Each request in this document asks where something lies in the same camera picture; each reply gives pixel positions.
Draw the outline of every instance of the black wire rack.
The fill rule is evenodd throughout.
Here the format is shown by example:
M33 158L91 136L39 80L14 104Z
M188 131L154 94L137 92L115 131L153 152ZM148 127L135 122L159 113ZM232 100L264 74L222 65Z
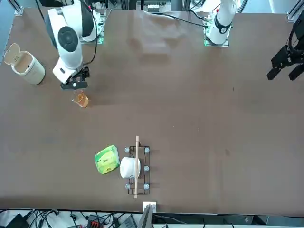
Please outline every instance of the black wire rack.
M138 195L147 195L147 194L150 194L150 152L146 153L145 152L146 148L148 148L150 150L149 146L142 146L140 144L140 142L139 142L138 152L141 151L141 152L144 153L144 166L141 165L141 171L140 171L140 174L139 174L139 177L138 177L138 181L142 181L143 180L143 183L140 183L140 182L138 183L138 186L137 186L137 194ZM135 150L136 150L136 146L130 146L129 147L129 157L130 158L131 157L135 158ZM145 166L149 167L148 171L144 170ZM130 186L131 186L128 189L128 194L129 195L134 195L134 189L135 189L134 178L129 178L127 184L130 184ZM148 189L144 188L145 184L149 185Z

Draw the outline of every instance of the cup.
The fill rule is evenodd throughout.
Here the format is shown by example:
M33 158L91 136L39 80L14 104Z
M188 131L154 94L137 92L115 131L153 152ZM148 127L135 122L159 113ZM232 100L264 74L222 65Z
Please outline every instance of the cup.
M141 171L141 163L138 159L138 173ZM122 178L134 178L135 177L135 158L124 157L120 162L120 175Z
M89 99L84 94L84 91L81 90L81 89L73 91L73 93L72 93L72 101L74 101L75 103L77 103L82 108L86 108L87 105L89 104Z

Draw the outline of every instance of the robotic arm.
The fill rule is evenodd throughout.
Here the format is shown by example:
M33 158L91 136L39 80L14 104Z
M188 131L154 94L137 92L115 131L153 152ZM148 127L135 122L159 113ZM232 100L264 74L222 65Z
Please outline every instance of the robotic arm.
M47 31L59 53L59 60L53 69L61 81L62 89L87 88L88 67L82 68L82 49L79 38L85 41L96 39L98 13L95 19L83 2L75 0L73 5L48 10Z
M293 47L292 39L295 34L298 44ZM288 44L271 59L272 69L268 72L268 80L273 80L283 68L297 64L289 73L289 79L295 80L304 72L304 11L299 15L288 38Z
M226 41L236 12L236 0L221 0L218 13L212 15L212 24L207 34L212 43L221 45Z

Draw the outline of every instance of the white robotic arm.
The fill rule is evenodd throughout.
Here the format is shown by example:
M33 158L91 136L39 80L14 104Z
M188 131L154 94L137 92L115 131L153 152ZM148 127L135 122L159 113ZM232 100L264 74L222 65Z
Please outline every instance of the white robotic arm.
M89 77L89 71L87 67L82 68L79 38L83 37L85 41L96 39L95 22L87 6L79 0L75 0L73 5L48 10L47 31L59 53L53 73L61 81L63 89L87 87L85 78Z
M212 14L212 24L207 34L212 43L221 45L226 41L236 12L236 0L221 0L218 13Z

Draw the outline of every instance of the white container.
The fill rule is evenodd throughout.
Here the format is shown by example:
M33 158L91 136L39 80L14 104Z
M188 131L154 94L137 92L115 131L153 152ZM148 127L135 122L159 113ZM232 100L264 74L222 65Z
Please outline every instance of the white container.
M138 159L138 174L141 171L141 163ZM135 177L135 158L124 157L120 162L120 175L122 178L134 178Z
M13 71L33 85L39 84L46 72L41 63L27 51L20 51L18 44L12 44L6 51L4 62L11 65Z

